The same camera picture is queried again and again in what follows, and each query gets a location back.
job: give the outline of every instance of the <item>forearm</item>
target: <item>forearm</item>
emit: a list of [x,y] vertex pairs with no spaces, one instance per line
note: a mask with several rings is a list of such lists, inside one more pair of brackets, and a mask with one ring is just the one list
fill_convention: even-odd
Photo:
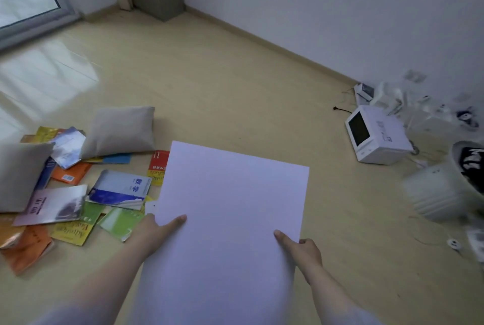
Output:
[[331,324],[333,319],[345,316],[357,308],[342,286],[322,266],[308,267],[306,277],[322,323]]
[[85,310],[96,323],[115,322],[147,249],[127,241],[124,247],[74,290],[69,304]]

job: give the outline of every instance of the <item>hand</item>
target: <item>hand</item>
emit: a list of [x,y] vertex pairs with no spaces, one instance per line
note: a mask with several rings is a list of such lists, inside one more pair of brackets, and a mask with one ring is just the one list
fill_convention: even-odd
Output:
[[147,214],[133,229],[128,242],[145,248],[146,257],[148,257],[159,249],[166,239],[185,221],[186,215],[184,214],[164,226],[159,226],[154,220],[154,215]]
[[275,230],[274,236],[282,247],[292,256],[294,262],[299,267],[299,270],[304,274],[306,282],[309,283],[308,272],[313,267],[323,267],[323,260],[318,246],[316,246],[314,241],[310,238],[301,239],[299,240],[299,243],[296,243],[280,230]]

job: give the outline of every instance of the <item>wooden baseboard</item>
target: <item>wooden baseboard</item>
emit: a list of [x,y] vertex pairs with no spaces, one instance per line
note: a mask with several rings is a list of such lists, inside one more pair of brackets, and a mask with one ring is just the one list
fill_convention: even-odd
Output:
[[118,3],[116,3],[116,4],[111,5],[110,7],[102,8],[101,10],[97,10],[97,11],[95,11],[93,13],[89,13],[89,14],[82,14],[81,16],[86,22],[92,23],[92,22],[96,22],[100,18],[105,17],[108,14],[114,13],[118,10],[119,10],[119,5],[118,5]]
[[244,31],[243,29],[240,29],[238,27],[235,27],[233,26],[232,24],[229,24],[227,22],[224,22],[218,18],[215,18],[207,13],[204,13],[198,9],[195,9],[195,8],[192,8],[192,7],[189,7],[189,6],[185,6],[186,8],[186,11],[190,14],[193,14],[197,17],[200,17],[200,18],[203,18],[209,22],[212,22],[216,25],[219,25],[221,26],[223,29],[226,29],[227,31],[233,33],[233,34],[236,34],[236,35],[239,35],[239,36],[242,36],[242,37],[245,37],[251,41],[254,41],[256,43],[258,43],[259,45],[262,45],[263,47],[266,47],[268,49],[271,49],[271,50],[274,50],[275,52],[277,53],[280,53],[282,55],[285,55],[287,57],[290,57],[291,59],[294,59],[302,64],[305,64],[305,65],[308,65],[318,71],[321,71],[322,73],[326,74],[326,75],[329,75],[330,77],[333,77],[341,82],[344,82],[344,83],[347,83],[351,86],[354,86],[356,84],[358,84],[359,82],[355,81],[353,78],[350,78],[350,77],[347,77],[337,71],[334,71],[332,69],[329,69],[327,67],[325,67],[324,65],[321,65],[321,64],[318,64],[312,60],[309,60],[301,55],[298,55],[296,53],[293,53],[292,51],[289,51],[281,46],[278,46],[276,44],[273,44],[272,42],[269,42],[267,40],[264,40],[262,38],[260,38],[259,36],[256,36],[256,35],[253,35],[252,33],[249,33],[247,31]]

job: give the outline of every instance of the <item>large white paper sheet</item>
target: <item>large white paper sheet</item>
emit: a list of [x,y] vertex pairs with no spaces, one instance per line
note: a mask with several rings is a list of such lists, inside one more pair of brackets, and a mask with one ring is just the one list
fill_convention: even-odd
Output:
[[299,239],[309,168],[173,142],[153,212],[187,222],[144,264],[131,323],[281,325],[294,264],[274,238]]

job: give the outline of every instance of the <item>white bucket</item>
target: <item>white bucket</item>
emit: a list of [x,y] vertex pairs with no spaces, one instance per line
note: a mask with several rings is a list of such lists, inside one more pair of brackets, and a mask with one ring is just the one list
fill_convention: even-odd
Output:
[[415,211],[432,221],[444,221],[484,207],[484,195],[461,174],[463,147],[484,148],[474,142],[457,142],[445,162],[422,169],[403,181]]

